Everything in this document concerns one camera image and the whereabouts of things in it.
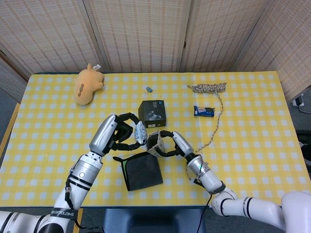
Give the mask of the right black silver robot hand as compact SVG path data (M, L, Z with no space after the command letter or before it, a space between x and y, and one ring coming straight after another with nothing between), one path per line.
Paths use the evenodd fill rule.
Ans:
M194 149L188 143L188 141L178 132L169 132L162 130L160 132L161 137L170 137L175 142L175 150L170 152L162 152L160 149L156 149L156 152L162 157L171 157L181 155L187 160L189 163L192 159L194 159L197 155L194 153Z

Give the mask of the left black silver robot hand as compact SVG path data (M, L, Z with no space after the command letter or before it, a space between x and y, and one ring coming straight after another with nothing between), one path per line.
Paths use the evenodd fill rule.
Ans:
M142 121L133 113L110 115L93 136L90 151L105 156L110 150L132 151L147 143L148 134Z

